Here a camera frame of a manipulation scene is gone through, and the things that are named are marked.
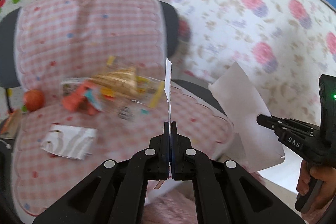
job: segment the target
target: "pink checkered fabric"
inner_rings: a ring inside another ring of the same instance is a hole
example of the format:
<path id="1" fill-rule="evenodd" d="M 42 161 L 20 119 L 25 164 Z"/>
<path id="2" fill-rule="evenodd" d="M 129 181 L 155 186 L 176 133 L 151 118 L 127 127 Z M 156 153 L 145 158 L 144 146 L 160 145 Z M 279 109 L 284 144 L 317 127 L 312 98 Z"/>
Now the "pink checkered fabric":
<path id="1" fill-rule="evenodd" d="M 156 0 L 40 0 L 18 20 L 16 71 L 24 89 L 42 90 L 50 105 L 63 78 L 98 73 L 110 55 L 162 66 L 165 39 Z"/>
<path id="2" fill-rule="evenodd" d="M 178 132 L 190 138 L 194 148 L 211 156 L 233 137 L 232 124 L 205 102 L 182 89 L 172 87 L 172 120 Z M 123 161 L 148 147 L 152 137 L 163 133 L 168 120 L 164 97 L 148 114 L 141 106 L 133 109 L 132 122 L 116 114 L 100 113 L 89 117 L 70 113 L 59 104 L 26 115 L 16 140 L 12 164 L 12 193 L 27 214 L 36 216 L 74 187 L 104 160 Z M 98 129 L 93 155 L 85 160 L 54 156 L 40 148 L 52 123 Z M 149 182 L 152 191 L 157 182 Z"/>

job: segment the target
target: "finger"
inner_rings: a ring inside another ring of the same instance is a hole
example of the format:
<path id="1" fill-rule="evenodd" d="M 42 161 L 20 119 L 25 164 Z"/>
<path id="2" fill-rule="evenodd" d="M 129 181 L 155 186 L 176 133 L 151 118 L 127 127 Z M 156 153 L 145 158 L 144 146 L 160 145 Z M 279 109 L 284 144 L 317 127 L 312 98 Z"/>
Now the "finger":
<path id="1" fill-rule="evenodd" d="M 328 166 L 313 166 L 310 169 L 310 174 L 312 177 L 326 182 L 336 179 L 336 169 Z"/>
<path id="2" fill-rule="evenodd" d="M 300 193 L 300 195 L 306 195 L 309 191 L 308 184 L 304 183 L 302 180 L 299 180 L 296 186 L 296 190 Z"/>
<path id="3" fill-rule="evenodd" d="M 303 180 L 306 184 L 310 182 L 310 174 L 307 170 L 306 162 L 302 162 L 301 164 L 299 179 Z"/>
<path id="4" fill-rule="evenodd" d="M 313 204 L 311 205 L 313 211 L 320 210 L 327 205 L 327 203 L 334 197 L 334 194 L 335 192 L 326 192 L 321 190 L 320 194 L 315 198 Z"/>

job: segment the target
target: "paper sheet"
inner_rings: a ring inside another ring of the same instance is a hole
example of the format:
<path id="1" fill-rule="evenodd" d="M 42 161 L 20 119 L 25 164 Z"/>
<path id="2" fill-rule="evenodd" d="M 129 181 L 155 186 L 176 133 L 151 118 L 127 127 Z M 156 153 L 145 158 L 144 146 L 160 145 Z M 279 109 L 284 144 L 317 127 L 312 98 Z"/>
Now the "paper sheet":
<path id="1" fill-rule="evenodd" d="M 170 118 L 171 118 L 170 90 L 171 90 L 171 62 L 167 58 L 166 59 L 165 93 L 166 93 L 167 102 L 168 102 L 169 136 L 171 134 L 171 128 L 170 128 Z"/>
<path id="2" fill-rule="evenodd" d="M 270 113 L 238 63 L 234 63 L 209 90 L 234 124 L 245 150 L 249 172 L 284 161 L 284 150 L 274 131 L 257 124 L 257 116 Z"/>

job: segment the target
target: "human hand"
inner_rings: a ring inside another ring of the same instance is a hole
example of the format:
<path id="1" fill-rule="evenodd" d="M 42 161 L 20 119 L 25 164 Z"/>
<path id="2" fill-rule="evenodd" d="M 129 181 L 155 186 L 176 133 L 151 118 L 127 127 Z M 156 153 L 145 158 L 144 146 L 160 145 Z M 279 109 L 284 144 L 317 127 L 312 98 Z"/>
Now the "human hand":
<path id="1" fill-rule="evenodd" d="M 306 161 L 303 160 L 300 168 L 300 177 L 296 190 L 301 195 L 309 191 L 310 175 L 318 180 L 324 181 L 320 193 L 310 207 L 310 211 L 322 209 L 336 194 L 336 169 L 328 166 L 313 166 L 308 172 Z"/>

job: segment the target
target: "white paper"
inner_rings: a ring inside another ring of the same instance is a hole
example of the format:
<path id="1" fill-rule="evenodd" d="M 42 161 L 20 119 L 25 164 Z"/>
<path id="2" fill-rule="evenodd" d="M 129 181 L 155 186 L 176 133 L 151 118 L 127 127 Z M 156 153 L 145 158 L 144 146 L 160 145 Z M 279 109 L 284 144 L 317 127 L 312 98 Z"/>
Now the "white paper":
<path id="1" fill-rule="evenodd" d="M 249 172 L 284 161 L 284 150 L 274 131 L 257 124 L 257 116 L 270 113 L 238 63 L 234 63 L 209 90 L 234 124 L 245 150 Z"/>
<path id="2" fill-rule="evenodd" d="M 61 157 L 83 160 L 90 153 L 96 132 L 93 128 L 55 124 L 45 136 L 41 148 Z"/>
<path id="3" fill-rule="evenodd" d="M 171 118 L 170 90 L 171 90 L 171 62 L 167 58 L 166 59 L 165 93 L 166 93 L 167 102 L 168 102 L 169 136 L 171 135 L 171 128 L 170 128 L 170 118 Z"/>

